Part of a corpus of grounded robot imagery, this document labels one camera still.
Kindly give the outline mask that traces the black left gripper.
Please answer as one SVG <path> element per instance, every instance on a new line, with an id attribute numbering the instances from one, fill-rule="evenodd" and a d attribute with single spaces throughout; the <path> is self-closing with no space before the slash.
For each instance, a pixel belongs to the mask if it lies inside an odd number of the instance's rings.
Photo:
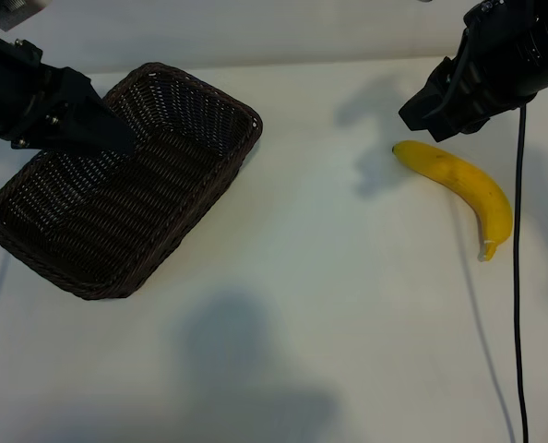
<path id="1" fill-rule="evenodd" d="M 0 40 L 0 139 L 14 150 L 97 156 L 132 154 L 136 136 L 88 77 L 44 64 L 30 43 Z"/>

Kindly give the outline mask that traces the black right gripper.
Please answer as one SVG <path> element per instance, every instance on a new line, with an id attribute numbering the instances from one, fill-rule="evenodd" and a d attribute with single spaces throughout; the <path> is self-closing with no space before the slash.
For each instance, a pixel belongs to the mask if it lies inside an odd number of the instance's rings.
<path id="1" fill-rule="evenodd" d="M 530 34 L 541 21 L 537 1 L 481 1 L 465 16 L 461 56 L 446 57 L 400 109 L 411 131 L 435 141 L 473 134 L 489 120 L 530 102 L 528 76 L 536 64 Z"/>

